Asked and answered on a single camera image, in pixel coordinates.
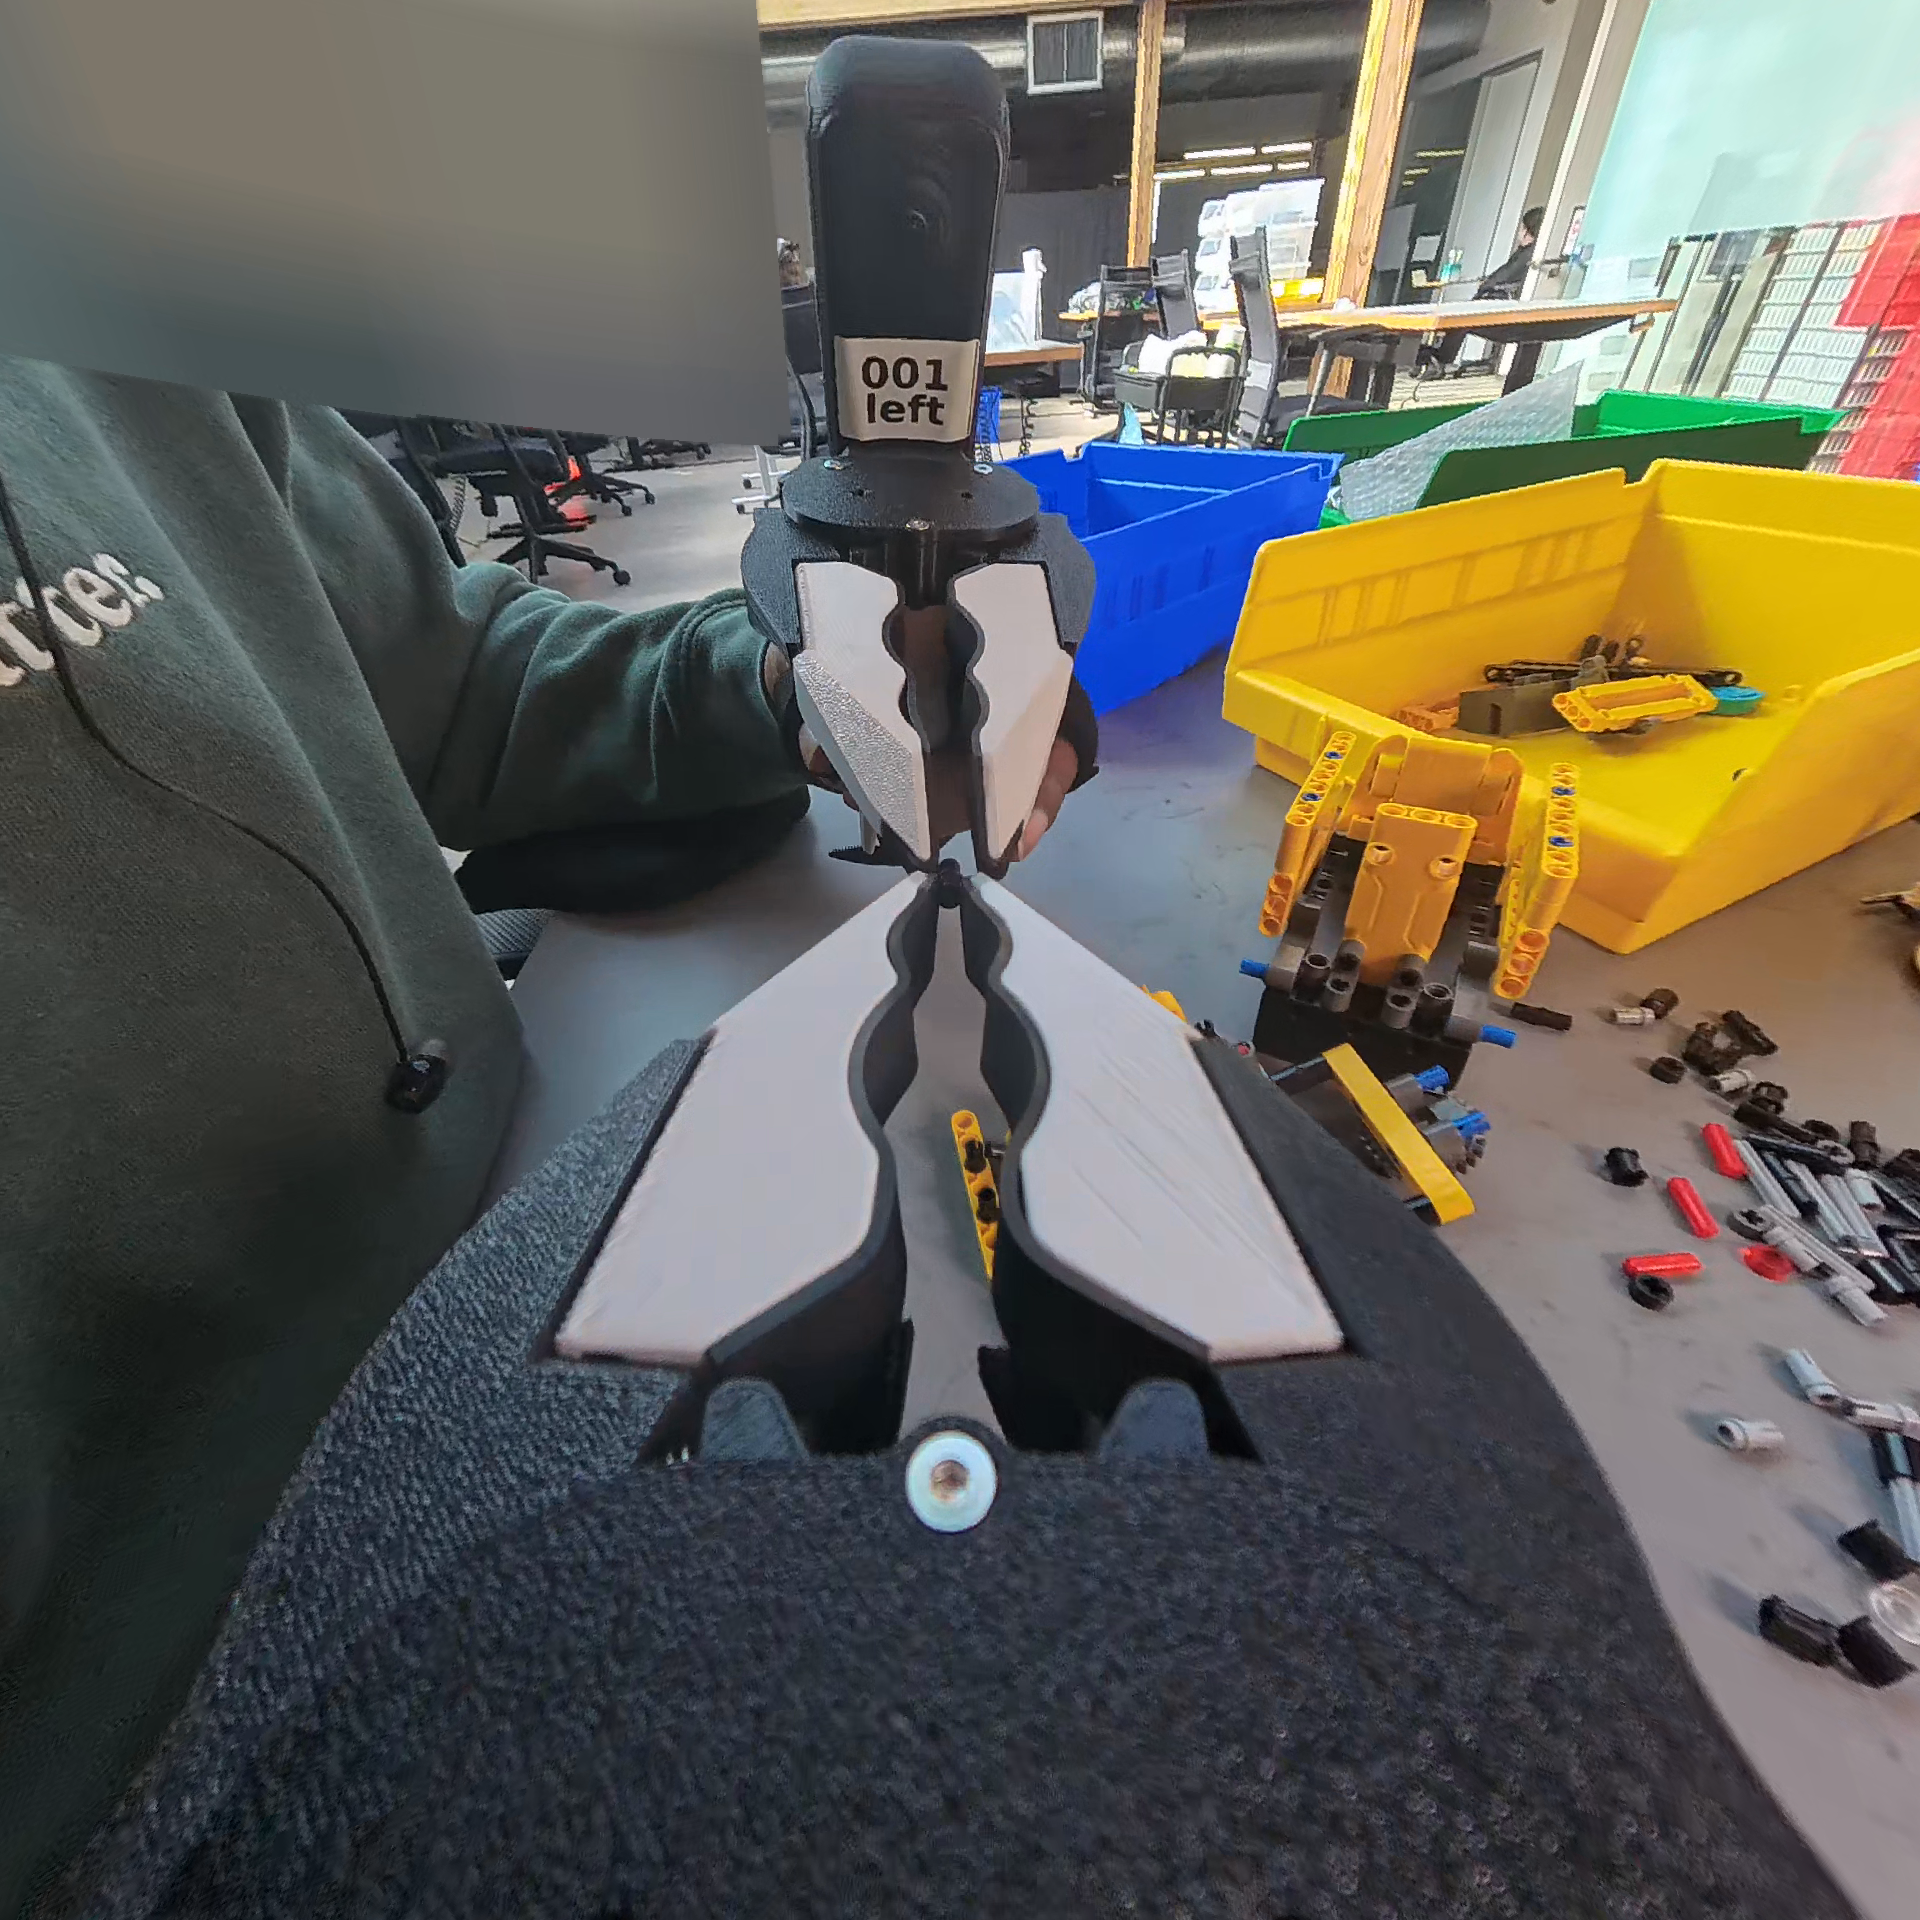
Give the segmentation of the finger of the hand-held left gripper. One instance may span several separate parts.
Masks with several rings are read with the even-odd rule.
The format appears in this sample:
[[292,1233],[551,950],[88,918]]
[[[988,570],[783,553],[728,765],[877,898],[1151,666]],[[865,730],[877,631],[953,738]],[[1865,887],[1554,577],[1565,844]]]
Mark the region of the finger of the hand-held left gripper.
[[968,829],[983,872],[1005,872],[1034,809],[1071,684],[1041,565],[983,565],[953,581]]
[[792,674],[802,726],[876,836],[908,869],[933,864],[928,742],[889,631],[901,588],[849,560],[794,565],[800,649]]

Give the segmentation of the yellow lego beam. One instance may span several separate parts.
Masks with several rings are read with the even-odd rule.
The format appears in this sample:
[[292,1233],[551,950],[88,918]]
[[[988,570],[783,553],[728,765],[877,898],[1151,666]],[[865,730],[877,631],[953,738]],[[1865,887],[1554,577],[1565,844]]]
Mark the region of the yellow lego beam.
[[966,1189],[966,1206],[973,1222],[975,1247],[988,1286],[993,1281],[997,1249],[1001,1236],[1001,1161],[1002,1143],[984,1136],[973,1111],[951,1113],[951,1141]]

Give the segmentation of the lego axle and gear assembly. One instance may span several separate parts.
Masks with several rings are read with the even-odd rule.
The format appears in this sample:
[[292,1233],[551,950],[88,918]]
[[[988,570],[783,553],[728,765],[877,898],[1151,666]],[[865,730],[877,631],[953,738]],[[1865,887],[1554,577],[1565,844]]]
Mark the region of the lego axle and gear assembly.
[[1297,1063],[1245,1049],[1266,1081],[1329,1133],[1357,1162],[1428,1225],[1474,1213],[1470,1174],[1493,1138],[1486,1111],[1454,1092],[1446,1066],[1388,1072],[1350,1041]]

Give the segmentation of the yellow lego robot body model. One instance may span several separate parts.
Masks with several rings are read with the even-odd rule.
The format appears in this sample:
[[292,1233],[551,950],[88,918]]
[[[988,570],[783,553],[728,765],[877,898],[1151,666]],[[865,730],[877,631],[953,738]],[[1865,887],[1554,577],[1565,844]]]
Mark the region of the yellow lego robot body model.
[[1577,767],[1506,748],[1327,733],[1260,908],[1271,953],[1253,1046],[1300,1064],[1350,1045],[1382,1079],[1510,1049],[1578,861]]

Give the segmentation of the pile of small lego pins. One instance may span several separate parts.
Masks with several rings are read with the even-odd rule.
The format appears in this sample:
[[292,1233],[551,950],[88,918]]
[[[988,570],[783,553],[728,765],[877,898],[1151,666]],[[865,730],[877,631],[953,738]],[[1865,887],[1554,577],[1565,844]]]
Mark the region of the pile of small lego pins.
[[1840,1127],[1793,1117],[1788,1086],[1769,1074],[1778,1045],[1750,1014],[1705,1014],[1688,1030],[1673,1024],[1676,1014],[1673,992],[1605,1007],[1615,1030],[1637,1032],[1638,1066],[1653,1086],[1692,1086],[1710,1103],[1696,1129],[1696,1174],[1653,1174],[1626,1144],[1600,1152],[1600,1177],[1617,1189],[1654,1182],[1682,1233],[1676,1253],[1622,1257],[1622,1294],[1647,1311],[1665,1309],[1719,1247],[1759,1286],[1801,1297],[1801,1308],[1767,1319],[1764,1364],[1791,1402],[1848,1433],[1878,1513],[1836,1538],[1860,1583],[1848,1615],[1764,1596],[1756,1630],[1790,1660],[1846,1673],[1865,1688],[1912,1686],[1916,1392],[1844,1383],[1806,1343],[1791,1343],[1791,1329],[1813,1311],[1872,1338],[1916,1328],[1916,1153],[1882,1159],[1866,1119]]

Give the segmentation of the person's left forearm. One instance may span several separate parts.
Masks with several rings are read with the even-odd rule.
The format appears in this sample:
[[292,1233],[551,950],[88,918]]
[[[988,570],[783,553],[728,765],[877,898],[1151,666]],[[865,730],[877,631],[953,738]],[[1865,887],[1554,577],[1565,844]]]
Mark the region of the person's left forearm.
[[430,812],[472,909],[681,905],[805,820],[786,656],[740,589],[633,612],[474,565],[452,606],[471,654]]

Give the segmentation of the person's left hand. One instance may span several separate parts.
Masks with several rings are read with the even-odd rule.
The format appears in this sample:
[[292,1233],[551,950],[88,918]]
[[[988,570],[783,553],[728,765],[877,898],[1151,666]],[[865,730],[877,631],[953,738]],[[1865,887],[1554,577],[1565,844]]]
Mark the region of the person's left hand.
[[1048,831],[1048,826],[1054,826],[1064,800],[1079,786],[1079,782],[1079,752],[1074,742],[1064,733],[1060,733],[1048,745],[1047,767],[1039,778],[1032,806],[1025,813],[1024,826],[1020,829],[1012,853],[1008,854],[1009,861],[1024,861],[1037,850],[1041,836]]

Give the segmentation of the blue plastic bin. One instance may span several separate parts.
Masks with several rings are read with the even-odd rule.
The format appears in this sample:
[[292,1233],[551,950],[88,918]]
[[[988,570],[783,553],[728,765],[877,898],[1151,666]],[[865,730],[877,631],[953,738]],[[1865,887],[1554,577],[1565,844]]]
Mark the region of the blue plastic bin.
[[1105,716],[1232,640],[1256,551],[1318,527],[1338,455],[1093,441],[1008,465],[1093,557],[1077,676]]

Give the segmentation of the black office chair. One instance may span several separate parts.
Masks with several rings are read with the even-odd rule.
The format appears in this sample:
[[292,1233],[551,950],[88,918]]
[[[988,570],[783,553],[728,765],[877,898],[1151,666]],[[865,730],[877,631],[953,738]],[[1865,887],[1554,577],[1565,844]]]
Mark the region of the black office chair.
[[1126,338],[1110,364],[1108,405],[1119,437],[1224,448],[1238,408],[1245,332],[1238,316],[1205,317],[1188,254],[1153,260],[1137,285],[1101,300]]
[[582,565],[606,570],[616,588],[633,575],[597,551],[562,537],[564,519],[549,497],[549,488],[568,474],[567,456],[551,437],[521,437],[504,428],[449,439],[422,415],[397,415],[393,430],[400,442],[400,474],[420,496],[436,522],[441,543],[454,566],[465,565],[458,540],[458,517],[442,492],[446,482],[465,482],[484,504],[508,497],[518,519],[516,541],[502,566],[521,569],[533,584],[543,584],[551,561]]
[[1289,425],[1311,406],[1311,342],[1282,333],[1271,266],[1264,224],[1232,236],[1232,288],[1242,332],[1232,410],[1237,448],[1280,448]]

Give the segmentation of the bubble wrap sheet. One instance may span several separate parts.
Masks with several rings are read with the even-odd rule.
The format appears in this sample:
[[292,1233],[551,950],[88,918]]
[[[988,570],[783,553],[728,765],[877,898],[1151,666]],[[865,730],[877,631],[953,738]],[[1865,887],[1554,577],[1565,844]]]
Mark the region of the bubble wrap sheet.
[[1590,472],[1592,455],[1574,431],[1582,375],[1582,364],[1572,364],[1361,461],[1344,461],[1324,522],[1376,521]]

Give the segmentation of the wooden office desk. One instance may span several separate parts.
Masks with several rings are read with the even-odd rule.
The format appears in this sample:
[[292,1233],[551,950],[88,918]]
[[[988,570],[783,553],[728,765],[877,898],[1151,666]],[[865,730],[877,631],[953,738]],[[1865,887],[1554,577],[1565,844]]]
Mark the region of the wooden office desk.
[[1494,346],[1516,346],[1516,364],[1502,385],[1502,393],[1516,393],[1535,377],[1546,344],[1582,341],[1615,325],[1644,329],[1676,306],[1654,295],[1625,301],[1277,303],[1277,332],[1282,341],[1300,338],[1311,349],[1310,406],[1329,393],[1333,364],[1350,361],[1357,373],[1348,375],[1341,396],[1384,408],[1396,373],[1412,368],[1428,336],[1474,336]]

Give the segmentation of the yellow plastic bin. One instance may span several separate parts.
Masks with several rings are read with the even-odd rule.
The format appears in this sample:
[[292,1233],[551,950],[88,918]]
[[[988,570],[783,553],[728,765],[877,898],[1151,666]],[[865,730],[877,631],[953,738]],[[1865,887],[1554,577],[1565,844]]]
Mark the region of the yellow plastic bin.
[[1916,816],[1917,493],[1878,477],[1665,461],[1277,540],[1223,717],[1297,778],[1329,728],[1373,745],[1486,665],[1592,634],[1759,692],[1742,717],[1516,742],[1532,783],[1577,769],[1565,924],[1592,943],[1633,953]]

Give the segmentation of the green plastic bin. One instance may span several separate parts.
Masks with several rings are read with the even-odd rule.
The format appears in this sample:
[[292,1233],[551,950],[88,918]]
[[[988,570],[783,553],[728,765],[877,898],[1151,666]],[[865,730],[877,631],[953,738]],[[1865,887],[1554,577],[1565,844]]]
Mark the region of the green plastic bin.
[[[1361,463],[1487,408],[1489,402],[1470,399],[1295,415],[1280,445],[1287,453],[1335,453],[1336,482],[1352,488]],[[1844,417],[1836,406],[1605,391],[1572,408],[1564,439],[1522,442],[1516,428],[1494,425],[1445,448],[1412,504],[1454,504],[1608,469],[1638,482],[1657,461],[1802,470]]]

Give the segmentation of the stack of coloured plastic crates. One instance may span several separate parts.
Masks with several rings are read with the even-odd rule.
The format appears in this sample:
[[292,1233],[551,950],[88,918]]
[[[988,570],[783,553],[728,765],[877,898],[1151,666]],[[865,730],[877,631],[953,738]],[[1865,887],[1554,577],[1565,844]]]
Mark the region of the stack of coloured plastic crates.
[[1916,480],[1917,215],[1676,236],[1601,406],[1637,431],[1798,413],[1809,469]]

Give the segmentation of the yellow perforated lego frame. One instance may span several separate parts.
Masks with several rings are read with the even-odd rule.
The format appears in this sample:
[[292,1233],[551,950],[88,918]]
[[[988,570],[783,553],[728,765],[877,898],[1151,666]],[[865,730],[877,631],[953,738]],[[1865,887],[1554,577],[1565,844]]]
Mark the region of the yellow perforated lego frame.
[[1551,694],[1551,710],[1583,736],[1638,736],[1714,713],[1719,692],[1688,674],[1577,681]]

